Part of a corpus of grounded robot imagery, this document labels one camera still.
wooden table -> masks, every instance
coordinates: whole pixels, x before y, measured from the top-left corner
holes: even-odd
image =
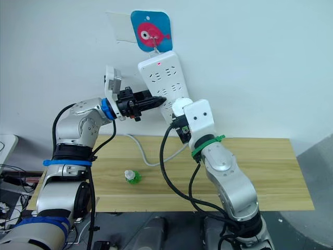
[[[108,137],[100,135],[96,146]],[[158,136],[137,136],[148,160],[159,161],[162,141]],[[288,139],[224,139],[224,146],[238,159],[239,167],[251,179],[257,193],[260,209],[265,210],[314,210],[302,172]],[[181,148],[176,137],[167,140],[165,158]],[[126,136],[116,138],[104,148],[93,163],[92,171],[99,212],[125,211],[193,211],[190,202],[180,198],[168,187],[160,167],[144,164],[135,142]],[[196,167],[185,149],[165,164],[173,183],[184,193]],[[137,170],[142,175],[139,184],[125,181],[124,171]],[[28,209],[34,210],[39,183]],[[193,185],[194,197],[221,205],[214,185],[208,180],[204,167],[199,170]]]

